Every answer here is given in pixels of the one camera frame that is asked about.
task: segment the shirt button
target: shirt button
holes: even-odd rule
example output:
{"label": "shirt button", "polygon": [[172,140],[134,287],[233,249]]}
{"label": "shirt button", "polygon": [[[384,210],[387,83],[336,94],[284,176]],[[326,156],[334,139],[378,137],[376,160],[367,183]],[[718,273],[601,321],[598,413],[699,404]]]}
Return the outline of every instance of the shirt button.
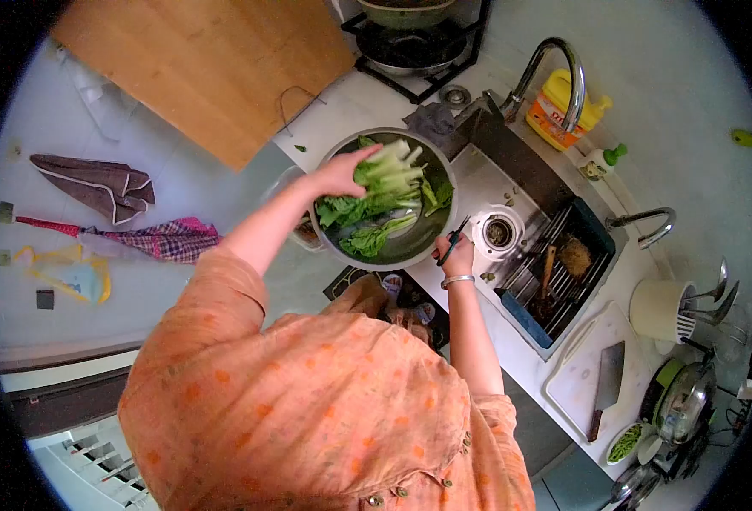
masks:
{"label": "shirt button", "polygon": [[384,498],[381,495],[371,495],[368,497],[368,504],[375,508],[380,508],[384,505]]}

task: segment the stainless steel sink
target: stainless steel sink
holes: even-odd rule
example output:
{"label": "stainless steel sink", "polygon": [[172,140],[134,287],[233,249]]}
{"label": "stainless steel sink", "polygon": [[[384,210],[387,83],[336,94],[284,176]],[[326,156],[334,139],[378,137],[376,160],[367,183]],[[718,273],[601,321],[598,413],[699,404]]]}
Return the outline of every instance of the stainless steel sink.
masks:
{"label": "stainless steel sink", "polygon": [[[603,220],[612,213],[594,189],[575,194],[497,115],[478,109],[462,118],[442,150],[459,187],[456,218],[471,217],[464,232],[475,243],[476,287],[547,360],[606,281],[626,231],[607,231]],[[555,307],[540,324],[526,308],[540,287],[543,254],[570,232],[589,248],[592,265],[575,279],[555,264],[548,285]]]}

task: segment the yellow detergent bottle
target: yellow detergent bottle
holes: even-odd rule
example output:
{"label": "yellow detergent bottle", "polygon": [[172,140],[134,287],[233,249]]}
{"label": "yellow detergent bottle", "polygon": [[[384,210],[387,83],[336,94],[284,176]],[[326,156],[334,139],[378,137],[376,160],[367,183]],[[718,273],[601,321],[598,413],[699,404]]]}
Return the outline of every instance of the yellow detergent bottle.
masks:
{"label": "yellow detergent bottle", "polygon": [[603,117],[604,110],[611,108],[610,97],[603,96],[597,103],[591,103],[587,94],[584,97],[580,122],[571,133],[565,132],[561,128],[561,123],[566,115],[566,109],[569,108],[571,89],[569,69],[555,69],[544,83],[544,87],[538,91],[538,97],[529,111],[526,112],[526,123],[558,150],[568,149],[579,138],[586,135]]}

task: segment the slipper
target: slipper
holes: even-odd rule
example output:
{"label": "slipper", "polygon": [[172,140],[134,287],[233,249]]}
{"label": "slipper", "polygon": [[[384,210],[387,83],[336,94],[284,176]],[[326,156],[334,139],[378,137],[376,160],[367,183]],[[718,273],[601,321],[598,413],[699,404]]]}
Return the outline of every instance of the slipper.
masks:
{"label": "slipper", "polygon": [[432,321],[432,318],[436,317],[436,306],[429,301],[425,301],[421,305],[416,306],[413,312],[422,324],[428,324]]}
{"label": "slipper", "polygon": [[382,279],[382,288],[384,288],[384,290],[387,291],[387,294],[390,295],[393,303],[395,303],[396,299],[399,297],[399,291],[402,290],[403,283],[402,276],[395,273],[391,273]]}

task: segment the green beans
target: green beans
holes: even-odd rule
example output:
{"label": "green beans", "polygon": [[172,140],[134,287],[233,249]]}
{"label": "green beans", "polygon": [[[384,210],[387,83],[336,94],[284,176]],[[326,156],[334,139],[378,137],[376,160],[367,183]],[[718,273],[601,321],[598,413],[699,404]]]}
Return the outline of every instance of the green beans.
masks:
{"label": "green beans", "polygon": [[624,459],[634,449],[634,446],[640,440],[640,434],[643,432],[642,424],[635,424],[631,428],[627,429],[623,435],[612,446],[611,452],[609,452],[609,463],[617,463],[621,459]]}

